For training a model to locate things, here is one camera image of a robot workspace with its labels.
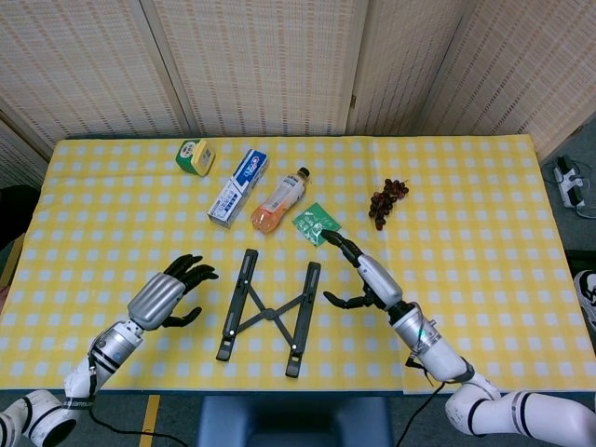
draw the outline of plastic bottle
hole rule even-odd
[[[275,229],[284,213],[305,194],[309,175],[307,168],[300,168],[297,173],[286,176],[271,197],[254,211],[252,226],[263,233]]]

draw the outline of yellow checkered tablecloth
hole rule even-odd
[[[184,329],[145,333],[109,382],[119,389],[429,390],[404,369],[407,350],[376,308],[342,311],[322,297],[359,294],[339,250],[310,245],[291,220],[317,201],[376,257],[443,336],[503,388],[592,390],[596,361],[528,136],[438,138],[215,138],[206,178],[182,172],[182,140],[65,141],[56,147],[0,322],[2,388],[60,388],[91,339],[125,318],[127,303],[177,256],[200,253],[221,278],[176,309],[203,314]],[[243,153],[271,164],[231,230],[207,210]],[[283,175],[311,170],[306,195],[264,237],[248,220]],[[383,232],[369,197],[385,177],[409,179]],[[300,377],[271,322],[239,335],[215,359],[237,271],[260,252],[253,285],[278,307],[322,264]],[[248,300],[244,318],[256,313]],[[284,318],[293,329],[296,309]]]

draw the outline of green snack packet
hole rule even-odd
[[[325,242],[320,235],[322,230],[337,231],[342,227],[318,203],[312,204],[292,223],[315,247]]]

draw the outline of robotic arm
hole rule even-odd
[[[339,233],[323,230],[321,235],[342,250],[364,281],[364,296],[344,301],[325,291],[325,297],[343,309],[375,305],[385,310],[389,324],[411,350],[407,365],[416,365],[413,359],[418,359],[421,366],[416,366],[437,381],[461,384],[445,404],[455,428],[474,436],[519,433],[566,447],[596,445],[595,413],[573,400],[525,391],[501,397],[499,390],[441,337],[418,304],[402,300],[400,286],[379,263]]]
[[[73,431],[81,411],[93,406],[94,397],[107,380],[142,343],[144,331],[163,326],[183,327],[201,312],[173,317],[174,307],[205,279],[216,279],[214,268],[197,265],[201,256],[184,255],[163,273],[157,273],[129,303],[129,319],[100,333],[81,362],[64,380],[66,400],[60,403],[49,391],[37,390],[0,413],[0,447],[15,447],[20,436],[37,447],[53,447]]]

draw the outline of bunch of grapes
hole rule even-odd
[[[398,200],[402,200],[410,192],[410,188],[406,186],[406,182],[385,179],[383,192],[375,192],[372,195],[369,217],[374,218],[374,226],[377,230],[381,231],[383,229],[383,225],[386,224],[385,217],[393,210],[393,204]]]

